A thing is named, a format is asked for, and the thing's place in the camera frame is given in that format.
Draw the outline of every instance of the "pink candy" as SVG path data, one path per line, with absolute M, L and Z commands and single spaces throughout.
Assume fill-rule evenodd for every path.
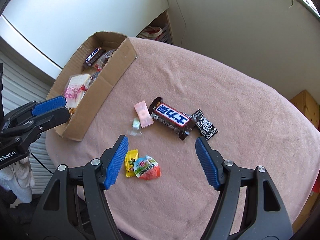
M 135 104 L 134 109 L 136 109 L 142 128 L 145 128 L 154 123 L 151 115 L 149 114 L 145 101 Z

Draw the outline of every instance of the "silver bolt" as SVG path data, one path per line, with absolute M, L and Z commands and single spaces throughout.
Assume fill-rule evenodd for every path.
M 99 159 L 93 159 L 93 160 L 91 161 L 91 164 L 94 165 L 94 166 L 99 165 L 99 163 L 100 163 L 100 160 L 99 160 Z
M 258 171 L 260 171 L 260 172 L 265 172 L 265 171 L 266 171 L 266 168 L 263 167 L 263 166 L 258 166 Z
M 225 161 L 224 161 L 224 164 L 225 164 L 226 166 L 232 166 L 232 165 L 233 165 L 233 161 L 232 161 L 232 160 L 225 160 Z
M 61 164 L 61 165 L 59 165 L 59 167 L 58 167 L 58 170 L 59 171 L 64 171 L 66 169 L 66 165 L 64 165 L 64 164 Z

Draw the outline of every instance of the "white glove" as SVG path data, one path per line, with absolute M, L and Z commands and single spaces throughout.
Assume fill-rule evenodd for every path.
M 12 190 L 23 203 L 31 202 L 31 187 L 36 185 L 29 157 L 0 170 L 0 185 L 5 190 Z

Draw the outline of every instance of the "pink tablecloth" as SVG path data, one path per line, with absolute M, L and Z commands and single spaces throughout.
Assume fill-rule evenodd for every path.
M 200 108 L 218 128 L 212 148 L 238 166 L 266 167 L 291 222 L 302 209 L 319 172 L 320 136 L 285 98 L 267 85 L 213 59 L 168 44 L 131 39 L 139 57 L 114 87 L 82 142 L 46 135 L 56 166 L 85 165 L 112 147 L 136 117 L 134 104 L 158 96 L 186 113 Z M 129 148 L 161 166 L 157 180 L 126 178 L 124 168 L 106 198 L 118 227 L 138 240 L 200 239 L 217 201 L 195 153 L 193 131 L 185 141 L 160 123 L 129 137 Z M 244 191 L 234 221 L 241 223 Z

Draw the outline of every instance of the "blue rubber pad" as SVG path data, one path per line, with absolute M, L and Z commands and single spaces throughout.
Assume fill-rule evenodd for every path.
M 127 137 L 124 137 L 106 170 L 106 180 L 103 183 L 105 189 L 109 189 L 111 185 L 115 184 L 128 149 L 129 141 Z
M 49 112 L 53 109 L 56 109 L 60 106 L 65 106 L 67 103 L 66 99 L 63 96 L 58 96 L 51 98 L 49 100 L 43 101 L 42 103 L 37 104 L 31 111 L 33 116 L 41 115 L 46 112 Z
M 209 185 L 214 187 L 215 190 L 218 190 L 220 187 L 218 169 L 214 165 L 209 153 L 199 138 L 196 140 L 196 154 L 198 155 L 198 159 L 201 163 L 204 174 L 207 177 Z

